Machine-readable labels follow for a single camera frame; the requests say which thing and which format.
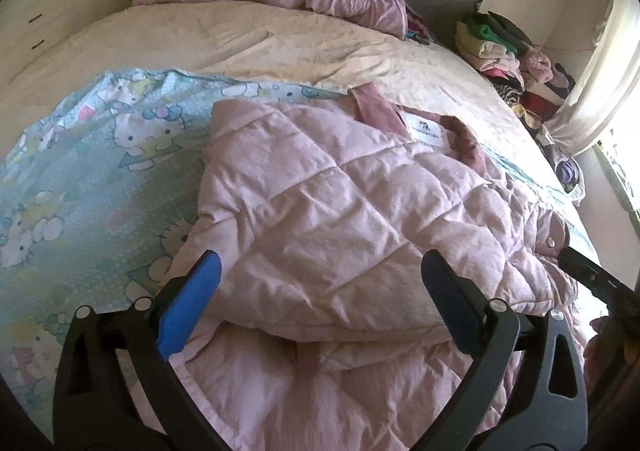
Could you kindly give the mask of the cream bed sheet mattress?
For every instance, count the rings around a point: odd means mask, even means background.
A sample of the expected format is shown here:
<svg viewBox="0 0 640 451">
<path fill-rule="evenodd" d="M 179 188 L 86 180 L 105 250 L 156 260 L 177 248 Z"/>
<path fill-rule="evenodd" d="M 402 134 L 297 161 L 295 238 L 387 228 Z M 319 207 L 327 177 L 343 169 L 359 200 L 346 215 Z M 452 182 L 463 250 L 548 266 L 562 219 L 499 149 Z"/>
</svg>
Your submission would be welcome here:
<svg viewBox="0 0 640 451">
<path fill-rule="evenodd" d="M 133 7 L 60 41 L 2 86 L 2 152 L 99 74 L 130 68 L 294 82 L 340 93 L 374 82 L 392 102 L 460 118 L 492 154 L 541 188 L 559 191 L 524 126 L 454 52 L 244 1 Z"/>
</svg>

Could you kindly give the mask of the purple cloth in plastic bag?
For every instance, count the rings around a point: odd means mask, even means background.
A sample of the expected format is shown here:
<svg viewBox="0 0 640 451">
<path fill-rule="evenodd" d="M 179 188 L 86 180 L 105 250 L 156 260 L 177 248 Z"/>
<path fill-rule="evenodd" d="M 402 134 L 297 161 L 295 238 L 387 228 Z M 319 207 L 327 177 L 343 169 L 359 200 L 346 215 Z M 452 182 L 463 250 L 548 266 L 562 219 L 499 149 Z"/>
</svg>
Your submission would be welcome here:
<svg viewBox="0 0 640 451">
<path fill-rule="evenodd" d="M 553 167 L 555 176 L 558 178 L 564 192 L 570 201 L 579 206 L 586 196 L 586 187 L 582 168 L 575 159 L 566 158 L 556 162 Z"/>
</svg>

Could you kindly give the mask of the pink quilted jacket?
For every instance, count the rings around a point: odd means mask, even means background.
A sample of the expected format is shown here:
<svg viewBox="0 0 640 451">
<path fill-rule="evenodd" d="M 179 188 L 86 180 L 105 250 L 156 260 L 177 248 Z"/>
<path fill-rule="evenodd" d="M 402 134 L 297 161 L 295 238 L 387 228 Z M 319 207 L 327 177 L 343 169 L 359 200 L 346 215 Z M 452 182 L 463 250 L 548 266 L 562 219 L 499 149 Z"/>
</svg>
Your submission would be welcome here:
<svg viewBox="0 0 640 451">
<path fill-rule="evenodd" d="M 471 360 L 421 280 L 435 249 L 488 298 L 588 319 L 558 265 L 567 222 L 450 117 L 439 152 L 376 120 L 370 87 L 340 103 L 216 103 L 198 220 L 168 269 L 206 251 L 219 289 L 171 363 L 235 450 L 405 450 Z"/>
</svg>

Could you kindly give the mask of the cream window curtain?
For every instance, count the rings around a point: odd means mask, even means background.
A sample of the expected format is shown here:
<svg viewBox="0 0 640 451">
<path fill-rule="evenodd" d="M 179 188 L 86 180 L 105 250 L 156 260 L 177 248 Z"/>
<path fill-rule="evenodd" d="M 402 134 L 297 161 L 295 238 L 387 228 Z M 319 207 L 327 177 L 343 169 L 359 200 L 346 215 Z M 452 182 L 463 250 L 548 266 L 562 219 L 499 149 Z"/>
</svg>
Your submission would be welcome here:
<svg viewBox="0 0 640 451">
<path fill-rule="evenodd" d="M 639 0 L 613 0 L 587 67 L 547 129 L 565 154 L 582 154 L 631 106 L 638 88 Z"/>
</svg>

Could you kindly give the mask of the pile of folded clothes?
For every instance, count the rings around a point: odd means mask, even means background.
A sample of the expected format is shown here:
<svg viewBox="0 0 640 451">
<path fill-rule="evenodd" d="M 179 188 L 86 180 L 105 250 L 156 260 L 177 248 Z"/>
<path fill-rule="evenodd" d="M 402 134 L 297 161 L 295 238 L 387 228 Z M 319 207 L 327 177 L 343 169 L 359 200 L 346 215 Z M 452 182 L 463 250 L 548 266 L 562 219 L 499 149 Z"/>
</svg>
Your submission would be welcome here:
<svg viewBox="0 0 640 451">
<path fill-rule="evenodd" d="M 504 16 L 477 13 L 459 22 L 457 52 L 496 90 L 532 136 L 575 88 L 575 79 Z"/>
</svg>

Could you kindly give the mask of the Hello Kitty blue blanket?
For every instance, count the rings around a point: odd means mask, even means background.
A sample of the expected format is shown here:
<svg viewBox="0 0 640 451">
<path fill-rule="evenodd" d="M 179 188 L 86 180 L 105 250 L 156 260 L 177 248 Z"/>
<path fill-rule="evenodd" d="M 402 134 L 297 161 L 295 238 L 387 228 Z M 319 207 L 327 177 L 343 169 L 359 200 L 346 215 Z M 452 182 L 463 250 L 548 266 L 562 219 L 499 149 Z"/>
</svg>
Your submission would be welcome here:
<svg viewBox="0 0 640 451">
<path fill-rule="evenodd" d="M 106 72 L 28 127 L 1 165 L 1 374 L 45 434 L 76 309 L 153 296 L 198 217 L 221 100 L 324 91 L 181 70 Z"/>
</svg>

